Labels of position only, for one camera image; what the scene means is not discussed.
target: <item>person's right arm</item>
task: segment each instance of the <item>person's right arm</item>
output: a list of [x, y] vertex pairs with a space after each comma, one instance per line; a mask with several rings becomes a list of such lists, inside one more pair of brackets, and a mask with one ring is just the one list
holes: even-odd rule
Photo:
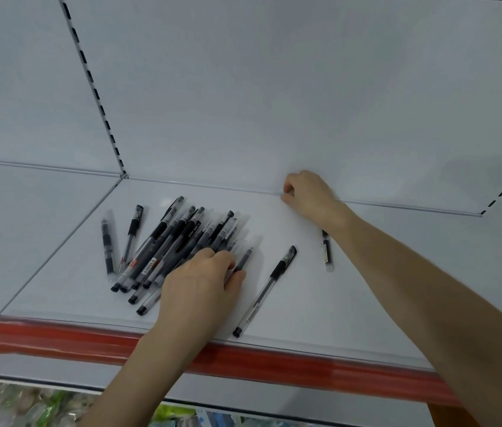
[[502, 426], [502, 312], [358, 217], [317, 174], [290, 174], [281, 199], [340, 245], [386, 312], [484, 427]]

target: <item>forearm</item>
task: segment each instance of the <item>forearm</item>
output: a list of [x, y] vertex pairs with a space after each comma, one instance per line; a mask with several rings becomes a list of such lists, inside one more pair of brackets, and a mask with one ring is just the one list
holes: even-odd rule
[[483, 425], [502, 425], [502, 313], [344, 204], [321, 226]]
[[156, 325], [136, 349], [105, 392], [80, 422], [80, 427], [146, 427], [154, 411], [193, 358], [176, 347], [166, 330]]

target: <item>finger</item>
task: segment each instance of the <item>finger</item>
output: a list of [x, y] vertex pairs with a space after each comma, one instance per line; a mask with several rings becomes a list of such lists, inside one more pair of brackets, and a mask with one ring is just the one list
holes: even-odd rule
[[213, 251], [209, 247], [206, 247], [205, 249], [202, 249], [198, 251], [195, 255], [193, 255], [192, 260], [194, 262], [202, 262], [204, 259], [212, 258], [214, 255], [215, 251]]
[[297, 173], [290, 173], [287, 175], [287, 178], [285, 179], [285, 185], [283, 186], [283, 192], [290, 193], [293, 190], [297, 177]]
[[243, 285], [243, 280], [247, 273], [245, 270], [233, 273], [227, 283], [225, 284], [225, 297], [226, 297], [226, 308], [231, 311], [235, 307], [235, 303], [239, 298], [239, 293], [241, 292], [241, 286]]
[[294, 208], [294, 202], [297, 200], [297, 198], [294, 197], [294, 195], [291, 195], [290, 193], [283, 193], [281, 195], [282, 201], [289, 205], [290, 207]]
[[219, 271], [223, 272], [222, 275], [225, 275], [225, 272], [229, 268], [233, 268], [233, 264], [235, 264], [235, 257], [226, 250], [218, 251], [212, 260], [217, 265]]

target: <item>person's right hand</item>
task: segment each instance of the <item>person's right hand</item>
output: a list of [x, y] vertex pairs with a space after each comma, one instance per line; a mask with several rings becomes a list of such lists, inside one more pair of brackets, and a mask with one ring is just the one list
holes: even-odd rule
[[334, 197], [332, 189], [317, 173], [301, 171], [288, 174], [281, 199], [298, 214], [326, 232], [349, 208]]

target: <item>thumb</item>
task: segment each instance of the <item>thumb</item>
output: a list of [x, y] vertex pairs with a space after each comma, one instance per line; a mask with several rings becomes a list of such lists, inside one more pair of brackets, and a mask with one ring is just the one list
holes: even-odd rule
[[291, 195], [290, 193], [283, 193], [281, 195], [281, 200], [289, 207], [295, 208], [295, 201], [297, 198], [295, 198], [294, 195]]
[[244, 270], [233, 273], [227, 283], [225, 284], [225, 295], [227, 298], [227, 309], [231, 311], [235, 307], [235, 303], [239, 298], [239, 293], [241, 292], [241, 286], [243, 285], [243, 280], [245, 280], [247, 273]]

